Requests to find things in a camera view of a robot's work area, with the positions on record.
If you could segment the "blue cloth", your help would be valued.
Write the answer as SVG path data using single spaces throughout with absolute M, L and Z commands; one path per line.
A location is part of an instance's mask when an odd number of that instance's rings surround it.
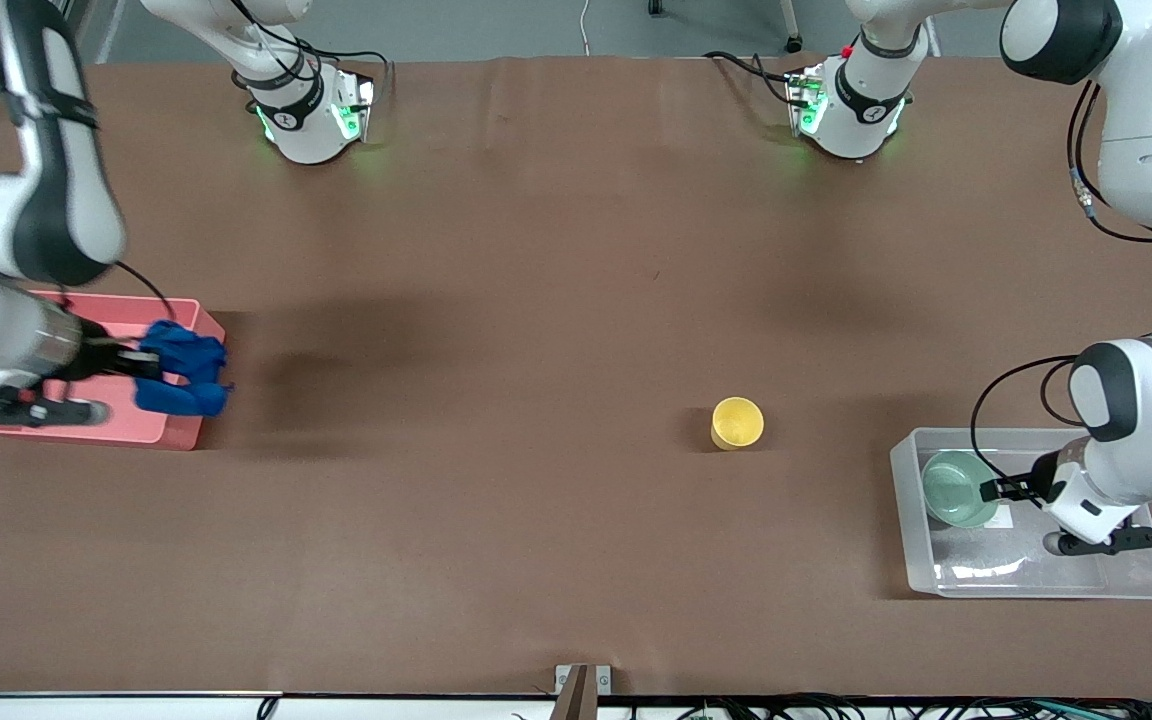
M 223 414 L 232 387 L 221 382 L 228 351 L 218 338 L 161 319 L 147 327 L 138 350 L 157 357 L 161 376 L 134 379 L 132 402 L 137 409 L 204 418 Z

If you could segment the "mint green bowl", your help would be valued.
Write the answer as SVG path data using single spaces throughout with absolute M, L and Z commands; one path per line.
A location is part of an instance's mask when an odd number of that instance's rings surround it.
M 995 488 L 995 473 L 970 452 L 940 452 L 922 470 L 925 510 L 946 525 L 973 529 L 995 518 L 998 501 L 983 497 L 983 487 Z

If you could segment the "yellow plastic cup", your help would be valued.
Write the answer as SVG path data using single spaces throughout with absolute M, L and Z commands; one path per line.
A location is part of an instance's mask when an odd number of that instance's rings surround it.
M 765 419 L 749 397 L 723 397 L 710 415 L 710 439 L 719 450 L 741 450 L 763 437 Z

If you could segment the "clear plastic box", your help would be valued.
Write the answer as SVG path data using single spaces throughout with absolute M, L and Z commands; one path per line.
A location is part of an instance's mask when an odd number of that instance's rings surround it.
M 1152 600 L 1152 550 L 1052 555 L 1043 538 L 1059 525 L 1032 505 L 1005 503 L 1011 529 L 964 529 L 931 518 L 922 470 L 943 450 L 972 450 L 968 429 L 915 429 L 890 450 L 905 579 L 915 592 L 952 600 Z

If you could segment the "pink plastic bin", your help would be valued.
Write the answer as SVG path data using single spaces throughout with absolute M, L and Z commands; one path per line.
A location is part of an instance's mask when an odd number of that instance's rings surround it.
M 74 314 L 104 325 L 115 338 L 141 338 L 152 323 L 174 318 L 183 327 L 204 336 L 227 338 L 223 327 L 197 300 L 69 293 L 65 296 Z M 197 445 L 200 416 L 146 414 L 134 406 L 134 382 L 124 376 L 96 376 L 82 382 L 45 381 L 26 389 L 20 397 L 82 397 L 109 406 L 109 419 L 96 427 L 0 427 L 0 435 L 41 439 L 41 441 L 101 445 L 160 450 L 192 450 Z

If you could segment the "brown table cover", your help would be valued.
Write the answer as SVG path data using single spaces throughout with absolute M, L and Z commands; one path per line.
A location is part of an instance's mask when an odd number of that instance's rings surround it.
M 915 594 L 893 497 L 996 374 L 1152 331 L 1075 88 L 927 61 L 855 164 L 713 61 L 403 65 L 298 167 L 220 65 L 88 82 L 127 262 L 236 388 L 192 452 L 0 435 L 0 691 L 1152 697 L 1152 602 Z

